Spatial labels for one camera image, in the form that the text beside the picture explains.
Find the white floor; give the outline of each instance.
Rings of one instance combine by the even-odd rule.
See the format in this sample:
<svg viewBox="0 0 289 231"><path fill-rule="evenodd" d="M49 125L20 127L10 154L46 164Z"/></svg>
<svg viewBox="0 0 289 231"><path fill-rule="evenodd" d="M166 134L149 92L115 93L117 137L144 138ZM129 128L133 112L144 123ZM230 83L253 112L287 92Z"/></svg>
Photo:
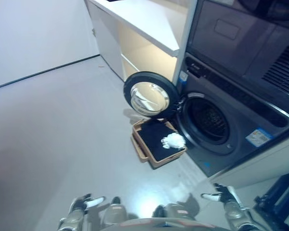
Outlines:
<svg viewBox="0 0 289 231"><path fill-rule="evenodd" d="M0 88L0 231L55 230L86 193L107 197L100 210L118 195L140 218L189 199L227 227L222 205L205 215L200 194L214 190L186 154L156 170L138 160L122 88L101 57ZM98 230L98 215L89 221Z"/></svg>

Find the white cabinet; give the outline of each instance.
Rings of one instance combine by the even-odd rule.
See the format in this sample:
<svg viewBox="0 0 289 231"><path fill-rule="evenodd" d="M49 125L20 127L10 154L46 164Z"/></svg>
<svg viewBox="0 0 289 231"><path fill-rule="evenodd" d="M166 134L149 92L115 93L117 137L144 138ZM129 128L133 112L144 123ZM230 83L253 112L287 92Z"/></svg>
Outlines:
<svg viewBox="0 0 289 231"><path fill-rule="evenodd" d="M88 3L100 53L121 79L125 81L138 71L152 71L174 81L196 0Z"/></svg>
<svg viewBox="0 0 289 231"><path fill-rule="evenodd" d="M118 38L118 21L90 2L88 9L101 56L107 61L112 70L120 78L123 78L121 49Z"/></svg>

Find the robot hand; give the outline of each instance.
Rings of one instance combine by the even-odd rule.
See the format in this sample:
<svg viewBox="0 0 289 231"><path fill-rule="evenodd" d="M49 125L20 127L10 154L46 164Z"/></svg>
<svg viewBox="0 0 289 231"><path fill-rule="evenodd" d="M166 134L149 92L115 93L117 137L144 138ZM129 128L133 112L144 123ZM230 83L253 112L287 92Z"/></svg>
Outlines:
<svg viewBox="0 0 289 231"><path fill-rule="evenodd" d="M66 218L62 218L58 231L82 231L84 216L91 207L105 200L105 197L91 198L91 194L77 197L73 200Z"/></svg>
<svg viewBox="0 0 289 231"><path fill-rule="evenodd" d="M242 203L239 199L239 197L236 194L236 191L234 187L232 186L223 186L222 184L214 184L214 187L218 191L218 193L208 194L203 193L201 195L202 198L208 199L211 201L220 201L224 204L226 204L229 201L235 201L239 204L240 208L243 209Z"/></svg>

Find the white wall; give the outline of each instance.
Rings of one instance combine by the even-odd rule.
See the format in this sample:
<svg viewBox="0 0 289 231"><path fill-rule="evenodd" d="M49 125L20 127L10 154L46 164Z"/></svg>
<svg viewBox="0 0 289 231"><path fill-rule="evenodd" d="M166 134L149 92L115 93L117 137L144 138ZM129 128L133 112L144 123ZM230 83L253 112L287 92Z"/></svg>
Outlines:
<svg viewBox="0 0 289 231"><path fill-rule="evenodd" d="M0 85L99 53L83 0L0 1Z"/></svg>

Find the crumpled white fabric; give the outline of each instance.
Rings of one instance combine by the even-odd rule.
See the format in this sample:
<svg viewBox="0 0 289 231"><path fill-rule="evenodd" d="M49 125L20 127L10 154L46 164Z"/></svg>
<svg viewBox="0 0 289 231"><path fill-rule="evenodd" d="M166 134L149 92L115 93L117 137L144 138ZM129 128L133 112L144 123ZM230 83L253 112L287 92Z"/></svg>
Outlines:
<svg viewBox="0 0 289 231"><path fill-rule="evenodd" d="M178 133L172 133L161 139L161 143L163 144L163 148L182 149L185 146L185 139Z"/></svg>

